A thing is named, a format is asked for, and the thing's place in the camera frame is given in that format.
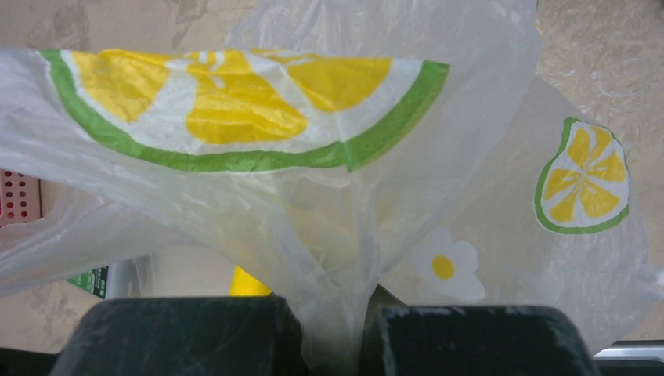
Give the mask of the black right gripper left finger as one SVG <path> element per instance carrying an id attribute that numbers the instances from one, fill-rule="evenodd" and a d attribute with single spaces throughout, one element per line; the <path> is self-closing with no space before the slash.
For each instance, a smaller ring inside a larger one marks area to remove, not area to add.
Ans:
<path id="1" fill-rule="evenodd" d="M 93 306 L 51 373 L 304 375 L 306 364 L 281 298 L 132 298 Z"/>

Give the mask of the yellow fake fruit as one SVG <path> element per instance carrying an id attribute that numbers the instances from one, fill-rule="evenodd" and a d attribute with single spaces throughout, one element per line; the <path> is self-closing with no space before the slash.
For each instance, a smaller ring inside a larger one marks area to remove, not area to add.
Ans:
<path id="1" fill-rule="evenodd" d="M 256 279 L 239 266 L 234 266 L 229 296 L 265 297 L 272 292 L 260 280 Z"/>

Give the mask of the translucent printed plastic bag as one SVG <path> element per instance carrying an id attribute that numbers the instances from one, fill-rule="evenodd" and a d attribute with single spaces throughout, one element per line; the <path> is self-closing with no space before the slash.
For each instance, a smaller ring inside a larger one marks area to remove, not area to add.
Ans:
<path id="1" fill-rule="evenodd" d="M 182 245 L 359 366 L 370 295 L 560 309 L 599 351 L 663 299 L 626 151 L 536 77 L 536 1 L 264 1 L 222 50 L 1 51 L 1 166 L 65 187 L 1 292 Z"/>

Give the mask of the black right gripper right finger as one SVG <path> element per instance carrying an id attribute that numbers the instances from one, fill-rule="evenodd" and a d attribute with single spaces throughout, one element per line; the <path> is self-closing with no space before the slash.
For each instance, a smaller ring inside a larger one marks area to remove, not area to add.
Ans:
<path id="1" fill-rule="evenodd" d="M 407 305 L 370 298 L 362 375 L 599 375 L 579 330 L 541 305 Z"/>

